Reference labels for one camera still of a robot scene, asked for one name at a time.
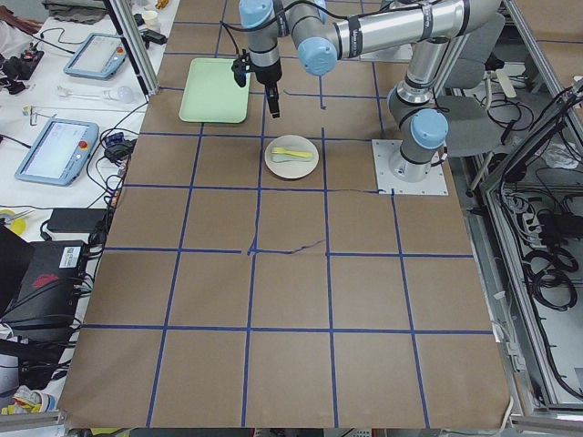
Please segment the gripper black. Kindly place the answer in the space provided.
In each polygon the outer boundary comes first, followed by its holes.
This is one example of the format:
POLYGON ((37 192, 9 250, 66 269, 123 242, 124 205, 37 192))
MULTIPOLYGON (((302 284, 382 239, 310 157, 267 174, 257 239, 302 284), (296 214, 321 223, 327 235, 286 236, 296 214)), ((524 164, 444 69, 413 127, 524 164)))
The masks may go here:
POLYGON ((281 117, 278 91, 278 82, 281 77, 281 64, 273 64, 260 69, 260 83, 264 85, 265 96, 272 118, 281 117))

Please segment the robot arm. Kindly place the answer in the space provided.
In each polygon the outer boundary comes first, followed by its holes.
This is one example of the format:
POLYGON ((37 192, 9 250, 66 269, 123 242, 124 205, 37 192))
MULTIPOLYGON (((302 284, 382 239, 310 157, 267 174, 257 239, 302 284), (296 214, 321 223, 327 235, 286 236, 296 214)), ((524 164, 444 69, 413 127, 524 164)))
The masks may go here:
POLYGON ((248 46, 231 70, 238 86, 253 73, 264 86, 271 115, 278 117, 279 39, 292 39, 304 70, 313 76, 326 75, 343 58, 413 45, 406 74, 387 99, 403 135, 390 170, 405 182, 417 182, 426 177, 449 130, 445 116, 430 105, 438 74, 449 64, 447 46, 485 25, 498 7, 497 1, 393 1, 376 12, 338 15, 328 23, 322 1, 241 1, 237 29, 246 34, 248 46))

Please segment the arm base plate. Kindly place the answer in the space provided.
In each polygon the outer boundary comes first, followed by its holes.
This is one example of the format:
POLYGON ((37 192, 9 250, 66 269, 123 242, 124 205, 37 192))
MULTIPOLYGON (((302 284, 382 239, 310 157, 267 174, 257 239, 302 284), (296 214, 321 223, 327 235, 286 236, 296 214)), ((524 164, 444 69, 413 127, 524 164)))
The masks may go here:
POLYGON ((361 61, 408 64, 413 55, 411 44, 385 48, 360 55, 361 61))
POLYGON ((447 196, 443 162, 435 152, 425 164, 413 164, 401 154, 401 140, 373 139, 377 191, 386 195, 447 196))

